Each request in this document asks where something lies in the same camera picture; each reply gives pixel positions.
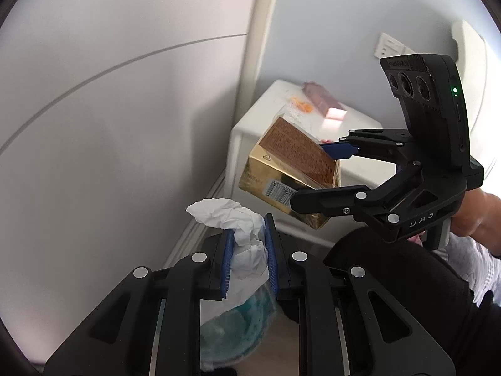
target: wall socket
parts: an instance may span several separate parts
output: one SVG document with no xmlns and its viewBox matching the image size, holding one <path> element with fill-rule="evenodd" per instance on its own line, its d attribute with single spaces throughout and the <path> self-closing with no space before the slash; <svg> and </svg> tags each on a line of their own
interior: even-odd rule
<svg viewBox="0 0 501 376">
<path fill-rule="evenodd" d="M 382 32 L 379 37 L 374 56 L 380 59 L 386 56 L 408 55 L 415 53 L 416 52 L 414 52 L 408 46 L 402 44 L 402 42 L 397 41 L 395 38 Z"/>
</svg>

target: gold box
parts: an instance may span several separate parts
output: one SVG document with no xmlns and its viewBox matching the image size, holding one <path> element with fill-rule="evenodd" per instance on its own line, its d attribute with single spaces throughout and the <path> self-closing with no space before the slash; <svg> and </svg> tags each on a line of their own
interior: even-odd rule
<svg viewBox="0 0 501 376">
<path fill-rule="evenodd" d="M 339 161 L 279 117 L 250 152 L 239 188 L 319 229 L 329 218 L 321 213 L 294 212 L 291 197 L 299 189 L 338 187 L 339 173 Z"/>
</svg>

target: teal plastic bag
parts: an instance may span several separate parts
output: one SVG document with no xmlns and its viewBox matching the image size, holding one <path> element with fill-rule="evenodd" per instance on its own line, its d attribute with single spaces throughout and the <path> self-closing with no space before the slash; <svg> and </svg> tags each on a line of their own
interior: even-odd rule
<svg viewBox="0 0 501 376">
<path fill-rule="evenodd" d="M 205 371 L 240 362 L 261 342 L 276 313 L 268 283 L 242 305 L 200 327 L 200 368 Z"/>
</svg>

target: crumpled tissue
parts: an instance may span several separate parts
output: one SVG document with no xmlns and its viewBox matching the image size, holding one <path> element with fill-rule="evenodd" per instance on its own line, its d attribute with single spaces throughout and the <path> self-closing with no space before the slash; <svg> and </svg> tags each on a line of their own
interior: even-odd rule
<svg viewBox="0 0 501 376">
<path fill-rule="evenodd" d="M 269 278 L 268 253 L 263 243 L 265 220 L 231 199 L 202 199 L 186 211 L 199 223 L 232 229 L 235 248 L 231 259 L 230 285 L 222 301 L 200 301 L 200 325 L 239 305 L 256 292 Z"/>
</svg>

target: beige floor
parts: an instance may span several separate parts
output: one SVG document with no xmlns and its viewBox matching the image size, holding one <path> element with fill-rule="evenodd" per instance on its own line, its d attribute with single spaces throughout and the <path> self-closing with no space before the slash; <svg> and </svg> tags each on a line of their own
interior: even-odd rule
<svg viewBox="0 0 501 376">
<path fill-rule="evenodd" d="M 257 349 L 233 366 L 239 376 L 291 376 L 299 372 L 299 325 L 280 310 Z"/>
</svg>

